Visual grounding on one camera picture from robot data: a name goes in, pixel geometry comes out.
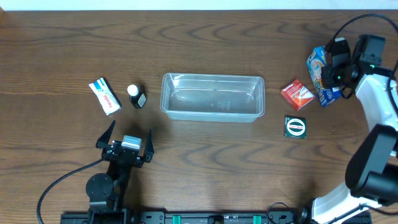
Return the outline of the green Zam-Buk ointment box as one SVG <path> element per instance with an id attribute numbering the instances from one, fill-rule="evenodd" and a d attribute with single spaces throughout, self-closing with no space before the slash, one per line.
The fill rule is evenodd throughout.
<path id="1" fill-rule="evenodd" d="M 307 137 L 306 119 L 286 116 L 284 119 L 284 137 L 292 139 L 305 139 Z"/>

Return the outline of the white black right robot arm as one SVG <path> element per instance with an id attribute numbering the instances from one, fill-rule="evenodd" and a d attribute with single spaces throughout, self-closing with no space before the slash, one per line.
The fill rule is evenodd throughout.
<path id="1" fill-rule="evenodd" d="M 301 223 L 343 223 L 366 210 L 397 203 L 397 83 L 392 70 L 383 68 L 385 38 L 360 35 L 354 50 L 344 38 L 324 48 L 331 63 L 322 67 L 326 88 L 350 89 L 360 101 L 369 134 L 348 162 L 345 180 L 303 209 Z"/>

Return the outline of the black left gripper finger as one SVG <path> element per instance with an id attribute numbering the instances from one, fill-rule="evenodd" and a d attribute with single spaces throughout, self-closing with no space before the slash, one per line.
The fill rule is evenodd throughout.
<path id="1" fill-rule="evenodd" d="M 154 147 L 153 147 L 153 143 L 152 143 L 152 130 L 149 130 L 148 136 L 147 136 L 147 140 L 146 140 L 146 146 L 144 149 L 145 153 L 154 153 Z"/>
<path id="2" fill-rule="evenodd" d="M 96 142 L 97 144 L 107 144 L 107 143 L 109 143 L 109 139 L 110 139 L 110 137 L 112 135 L 112 132 L 113 132 L 115 124 L 116 124 L 116 121 L 114 120 L 110 124 L 109 128 L 98 138 L 98 140 Z"/>

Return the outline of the red medicine box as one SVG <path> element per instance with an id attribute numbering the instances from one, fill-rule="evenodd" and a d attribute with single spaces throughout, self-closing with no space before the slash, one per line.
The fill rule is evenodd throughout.
<path id="1" fill-rule="evenodd" d="M 291 84 L 281 89 L 280 94 L 296 111 L 309 104 L 315 98 L 315 95 L 299 80 L 294 80 Z"/>

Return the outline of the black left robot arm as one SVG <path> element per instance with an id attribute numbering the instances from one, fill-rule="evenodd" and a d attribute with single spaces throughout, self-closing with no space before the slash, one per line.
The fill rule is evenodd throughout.
<path id="1" fill-rule="evenodd" d="M 121 141 L 109 143 L 115 124 L 113 121 L 96 142 L 96 148 L 102 150 L 102 160 L 109 166 L 105 173 L 95 174 L 86 183 L 90 199 L 88 223 L 139 223 L 137 212 L 124 206 L 124 194 L 133 168 L 141 168 L 153 158 L 152 133 L 148 133 L 144 154 L 140 155 L 140 138 L 124 136 Z"/>

